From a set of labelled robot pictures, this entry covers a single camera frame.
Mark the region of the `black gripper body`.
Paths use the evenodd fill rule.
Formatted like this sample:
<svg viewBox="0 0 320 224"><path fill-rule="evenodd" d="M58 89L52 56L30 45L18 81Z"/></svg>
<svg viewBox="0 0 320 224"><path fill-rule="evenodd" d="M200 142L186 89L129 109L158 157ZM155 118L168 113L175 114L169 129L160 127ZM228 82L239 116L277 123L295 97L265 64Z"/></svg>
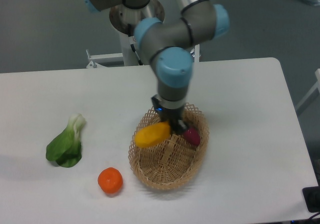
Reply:
<svg viewBox="0 0 320 224"><path fill-rule="evenodd" d="M151 102L161 122L169 122L171 127L177 127L179 121L183 120L185 104L174 104L172 107L168 101L162 101L158 95L154 95Z"/></svg>

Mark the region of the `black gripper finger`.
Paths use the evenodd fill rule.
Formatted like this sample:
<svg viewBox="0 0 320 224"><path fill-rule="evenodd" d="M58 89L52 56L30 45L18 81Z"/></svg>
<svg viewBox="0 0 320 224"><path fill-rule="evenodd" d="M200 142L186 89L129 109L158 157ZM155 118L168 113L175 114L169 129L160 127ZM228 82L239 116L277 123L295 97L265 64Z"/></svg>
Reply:
<svg viewBox="0 0 320 224"><path fill-rule="evenodd" d="M170 126L172 133L176 135L182 135L188 130L188 124L182 119L172 119Z"/></svg>

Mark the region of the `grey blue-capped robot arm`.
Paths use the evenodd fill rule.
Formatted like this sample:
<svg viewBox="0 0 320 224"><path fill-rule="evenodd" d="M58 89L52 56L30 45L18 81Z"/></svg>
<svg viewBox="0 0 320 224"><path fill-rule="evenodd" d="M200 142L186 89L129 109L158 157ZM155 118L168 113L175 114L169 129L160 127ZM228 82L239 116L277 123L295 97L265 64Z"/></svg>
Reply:
<svg viewBox="0 0 320 224"><path fill-rule="evenodd" d="M150 65L157 78L152 104L172 132L183 134L189 125L183 111L193 74L189 48L224 35L230 28L227 10L210 0L176 0L180 18L163 23L151 6L152 0L84 0L89 10L120 10L119 20L135 38L140 63Z"/></svg>

